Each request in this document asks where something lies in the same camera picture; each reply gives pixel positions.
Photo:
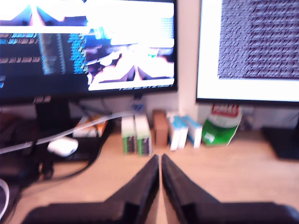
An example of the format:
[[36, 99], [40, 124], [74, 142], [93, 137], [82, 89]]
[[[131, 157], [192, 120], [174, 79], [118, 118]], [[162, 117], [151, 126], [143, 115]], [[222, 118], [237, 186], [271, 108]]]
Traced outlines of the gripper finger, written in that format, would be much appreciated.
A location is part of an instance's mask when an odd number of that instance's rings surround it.
[[159, 157], [152, 158], [105, 202], [113, 212], [106, 224], [144, 224], [159, 189]]
[[199, 204], [218, 205], [215, 197], [194, 183], [166, 154], [162, 155], [162, 182], [168, 199], [182, 224], [197, 224]]

